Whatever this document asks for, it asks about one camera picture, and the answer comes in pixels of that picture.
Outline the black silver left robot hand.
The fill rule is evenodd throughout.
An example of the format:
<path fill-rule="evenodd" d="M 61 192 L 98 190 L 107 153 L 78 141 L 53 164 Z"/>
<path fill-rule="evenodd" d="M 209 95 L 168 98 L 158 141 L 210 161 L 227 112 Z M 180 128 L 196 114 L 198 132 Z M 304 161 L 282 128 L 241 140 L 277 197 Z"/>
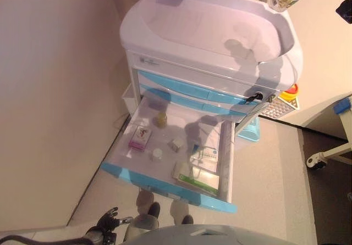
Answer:
<path fill-rule="evenodd" d="M 96 226 L 103 229 L 104 231 L 112 232 L 113 230 L 115 230 L 117 227 L 121 225 L 126 225 L 131 223 L 132 220 L 134 219 L 131 216 L 118 219 L 116 218 L 116 216 L 118 216 L 118 207 L 113 207 L 112 209 L 108 210 L 100 217 Z"/>

